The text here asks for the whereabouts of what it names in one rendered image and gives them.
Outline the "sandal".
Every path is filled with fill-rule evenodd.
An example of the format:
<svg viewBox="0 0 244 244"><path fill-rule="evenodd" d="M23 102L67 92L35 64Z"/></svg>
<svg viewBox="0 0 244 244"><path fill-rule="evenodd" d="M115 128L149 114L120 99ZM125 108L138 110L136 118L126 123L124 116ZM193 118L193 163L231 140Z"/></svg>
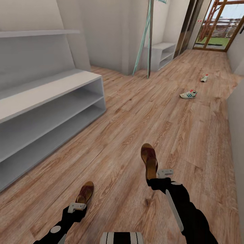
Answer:
<svg viewBox="0 0 244 244"><path fill-rule="evenodd" d="M141 147L141 158L146 167L145 178L148 180L157 178L158 164L156 154L150 144L145 143Z"/></svg>
<svg viewBox="0 0 244 244"><path fill-rule="evenodd" d="M86 204L88 200L92 197L94 191L94 184L91 181L88 181L83 187L77 198L77 203Z"/></svg>

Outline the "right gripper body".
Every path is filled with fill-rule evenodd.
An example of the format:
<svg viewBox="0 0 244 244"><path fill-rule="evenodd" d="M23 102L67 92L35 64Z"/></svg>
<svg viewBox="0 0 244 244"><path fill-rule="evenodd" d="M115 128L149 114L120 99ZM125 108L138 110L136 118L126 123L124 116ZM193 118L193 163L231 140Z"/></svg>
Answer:
<svg viewBox="0 0 244 244"><path fill-rule="evenodd" d="M169 177L165 177L165 179L158 179L158 178L155 178L155 179L151 179L150 180L150 183L151 183L151 189L152 190L161 190L161 185L163 182L172 182L171 179Z"/></svg>

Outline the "gym shoe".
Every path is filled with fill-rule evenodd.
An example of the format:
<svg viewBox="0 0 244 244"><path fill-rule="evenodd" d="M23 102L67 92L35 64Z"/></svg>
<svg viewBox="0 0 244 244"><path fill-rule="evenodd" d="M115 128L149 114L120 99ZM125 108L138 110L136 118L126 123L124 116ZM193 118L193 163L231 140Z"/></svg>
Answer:
<svg viewBox="0 0 244 244"><path fill-rule="evenodd" d="M201 79L201 82L205 82L207 78L208 78L208 74L206 74L206 75Z"/></svg>
<svg viewBox="0 0 244 244"><path fill-rule="evenodd" d="M197 91L190 90L189 92L180 94L180 97L183 99L195 98L197 95Z"/></svg>

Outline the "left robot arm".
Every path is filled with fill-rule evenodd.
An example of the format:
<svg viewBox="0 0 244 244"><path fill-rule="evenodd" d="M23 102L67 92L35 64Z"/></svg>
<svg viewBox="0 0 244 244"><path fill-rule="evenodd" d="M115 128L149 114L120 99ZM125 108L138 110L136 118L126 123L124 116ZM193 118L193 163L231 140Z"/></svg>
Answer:
<svg viewBox="0 0 244 244"><path fill-rule="evenodd" d="M74 222L80 222L82 217L85 217L86 210L86 204L71 202L69 207L63 210L62 220L40 241L37 240L33 244L64 244L66 233Z"/></svg>

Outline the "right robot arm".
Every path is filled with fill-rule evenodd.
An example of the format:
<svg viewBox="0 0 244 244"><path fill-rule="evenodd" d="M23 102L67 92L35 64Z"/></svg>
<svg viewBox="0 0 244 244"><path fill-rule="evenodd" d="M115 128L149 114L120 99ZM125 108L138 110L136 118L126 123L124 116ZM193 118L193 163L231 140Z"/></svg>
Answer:
<svg viewBox="0 0 244 244"><path fill-rule="evenodd" d="M209 230L204 214L189 201L189 194L182 183L171 181L171 168L160 169L155 179L146 179L152 190L160 190L166 195L179 229L187 244L218 244Z"/></svg>

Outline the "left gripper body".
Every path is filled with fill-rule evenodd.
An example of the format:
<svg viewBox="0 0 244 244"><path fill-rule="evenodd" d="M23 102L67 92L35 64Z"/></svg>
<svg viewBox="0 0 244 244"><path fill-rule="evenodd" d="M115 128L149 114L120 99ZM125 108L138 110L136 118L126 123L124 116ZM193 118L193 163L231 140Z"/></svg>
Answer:
<svg viewBox="0 0 244 244"><path fill-rule="evenodd" d="M74 222L80 222L82 220L82 212L83 210L81 209L75 209L75 212L68 213L68 208L65 208L62 213L62 219L69 219L70 226L72 226Z"/></svg>

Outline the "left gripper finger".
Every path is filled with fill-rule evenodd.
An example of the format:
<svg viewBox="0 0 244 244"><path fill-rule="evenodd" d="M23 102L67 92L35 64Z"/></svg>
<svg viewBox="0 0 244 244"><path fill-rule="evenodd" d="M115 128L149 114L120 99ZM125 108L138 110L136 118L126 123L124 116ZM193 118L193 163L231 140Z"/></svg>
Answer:
<svg viewBox="0 0 244 244"><path fill-rule="evenodd" d="M86 208L85 208L85 209L83 209L83 212L82 212L82 217L85 217L86 210L87 210L87 206L86 206Z"/></svg>

